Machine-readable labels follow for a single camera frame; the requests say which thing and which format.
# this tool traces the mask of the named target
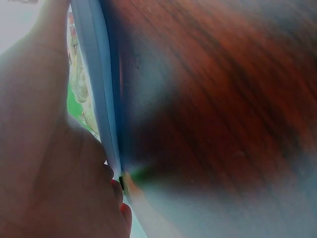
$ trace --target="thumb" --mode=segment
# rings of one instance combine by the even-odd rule
[[[40,14],[30,33],[37,42],[64,52],[70,0],[42,0],[40,4]]]

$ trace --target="finger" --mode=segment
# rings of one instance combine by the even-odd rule
[[[116,196],[118,205],[120,207],[121,204],[123,203],[123,191],[122,191],[121,184],[118,181],[113,179],[111,181],[111,186],[113,188],[114,195]]]
[[[127,227],[128,227],[128,231],[129,231],[129,234],[131,233],[131,228],[132,228],[132,211],[131,211],[131,208],[123,203],[121,205],[121,208],[120,208],[120,211],[122,213],[122,216],[127,224]]]
[[[43,0],[31,34],[56,49],[66,49],[66,27],[70,0]]]

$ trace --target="skin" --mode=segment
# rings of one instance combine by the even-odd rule
[[[98,141],[66,109],[69,0],[45,0],[0,57],[0,236],[127,238],[131,210]]]

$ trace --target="light blue fabric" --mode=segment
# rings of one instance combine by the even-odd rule
[[[111,57],[105,18],[98,0],[72,0],[78,41],[91,81],[100,139],[114,171],[121,176],[113,103]]]

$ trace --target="blurry object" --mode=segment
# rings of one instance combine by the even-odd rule
[[[37,4],[38,3],[38,0],[8,0],[8,1],[11,1],[11,2],[19,2],[19,3],[24,3],[24,4]]]
[[[83,63],[80,49],[78,47],[78,39],[74,24],[73,13],[68,13],[67,27],[67,51],[70,62],[69,84],[71,91],[75,96],[77,103],[80,103],[83,109],[82,115],[78,118],[83,125],[86,125],[91,133],[99,139],[99,131],[92,107],[92,98],[89,95],[87,84],[89,76],[83,70]]]

